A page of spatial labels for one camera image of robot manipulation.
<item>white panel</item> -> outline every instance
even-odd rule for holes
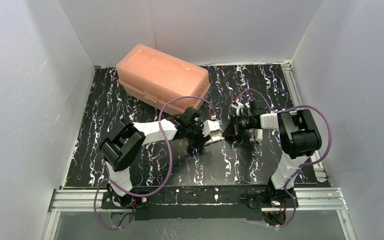
[[[93,72],[58,0],[0,1],[0,240],[42,237]]]
[[[59,0],[92,63],[115,67],[137,44],[156,48],[151,0]]]
[[[153,0],[158,50],[195,64],[291,59],[322,0]]]
[[[332,124],[324,164],[357,238],[384,239],[384,1],[324,1],[293,71]]]

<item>black wire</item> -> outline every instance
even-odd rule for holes
[[[132,214],[132,213],[129,212],[129,213],[126,213],[126,214],[123,216],[123,218],[122,218],[121,221],[120,221],[120,224],[118,224],[118,227],[120,227],[120,226],[122,225],[122,222],[123,222],[123,220],[125,219],[125,217],[126,217],[127,215],[130,215],[130,214]]]

